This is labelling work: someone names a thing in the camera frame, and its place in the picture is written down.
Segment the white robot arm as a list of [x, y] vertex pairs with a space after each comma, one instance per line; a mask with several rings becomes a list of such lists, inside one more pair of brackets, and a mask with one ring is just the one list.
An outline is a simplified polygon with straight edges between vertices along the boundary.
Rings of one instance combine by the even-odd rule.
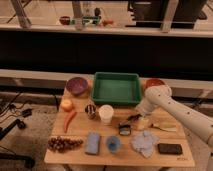
[[145, 116], [151, 114], [157, 107], [163, 108], [213, 148], [213, 118], [175, 101], [171, 97], [171, 88], [167, 85], [146, 88], [136, 110]]

